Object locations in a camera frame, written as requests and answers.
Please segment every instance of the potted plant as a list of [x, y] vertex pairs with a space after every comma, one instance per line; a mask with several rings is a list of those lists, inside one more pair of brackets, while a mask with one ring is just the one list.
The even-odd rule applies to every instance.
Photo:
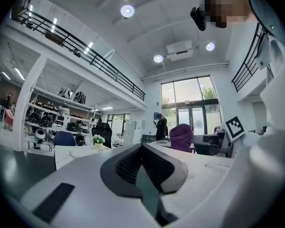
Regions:
[[104, 149], [105, 139], [102, 136], [95, 134], [92, 139], [94, 143], [94, 148], [100, 150]]

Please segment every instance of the white column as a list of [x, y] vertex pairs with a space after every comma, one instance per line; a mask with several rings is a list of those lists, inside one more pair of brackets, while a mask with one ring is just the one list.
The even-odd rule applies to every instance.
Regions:
[[21, 88], [15, 109], [14, 123], [13, 123], [13, 137], [15, 144], [14, 150], [16, 151], [23, 150], [21, 143], [21, 138], [23, 136], [22, 131], [24, 125], [23, 116], [25, 114], [25, 109], [29, 102], [30, 96], [32, 94], [31, 89], [35, 85], [35, 82], [37, 81], [46, 63], [47, 63], [47, 57], [41, 55], [36, 61], [36, 63], [33, 65], [30, 72], [28, 73], [28, 76], [25, 79], [24, 84]]

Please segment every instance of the large glass window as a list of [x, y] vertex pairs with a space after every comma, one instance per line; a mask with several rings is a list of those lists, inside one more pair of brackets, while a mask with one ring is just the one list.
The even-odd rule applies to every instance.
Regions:
[[196, 78], [174, 82], [176, 102], [200, 101], [201, 93]]
[[188, 124], [195, 135], [212, 134], [221, 125], [219, 101], [209, 76], [161, 85], [162, 113], [169, 130]]

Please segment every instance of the white flowers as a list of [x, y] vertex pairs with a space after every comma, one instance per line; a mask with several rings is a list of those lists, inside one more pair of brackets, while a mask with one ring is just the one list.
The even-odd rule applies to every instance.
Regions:
[[97, 135], [97, 134], [95, 134], [92, 139], [94, 143], [104, 143], [105, 142], [105, 139], [102, 136]]

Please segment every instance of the balcony railing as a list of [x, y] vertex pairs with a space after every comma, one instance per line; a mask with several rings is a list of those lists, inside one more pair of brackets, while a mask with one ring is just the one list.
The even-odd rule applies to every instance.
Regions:
[[82, 42], [80, 39], [61, 28], [59, 25], [54, 24], [52, 21], [30, 11], [29, 9], [24, 9], [12, 19], [20, 24], [23, 24], [32, 31], [38, 31], [45, 35], [46, 38], [67, 49], [70, 53], [73, 53], [78, 58], [85, 60], [91, 66], [98, 68], [114, 81], [131, 91], [134, 95], [144, 100], [145, 93], [130, 79], [128, 79], [122, 72], [120, 72], [96, 51], [89, 48], [86, 43]]
[[253, 36], [249, 51], [245, 57], [245, 60], [239, 68], [237, 74], [231, 81], [237, 92], [249, 81], [253, 74], [258, 70], [255, 57], [257, 55], [257, 46], [260, 42], [261, 37], [262, 28], [260, 27], [260, 24], [257, 24], [256, 31]]

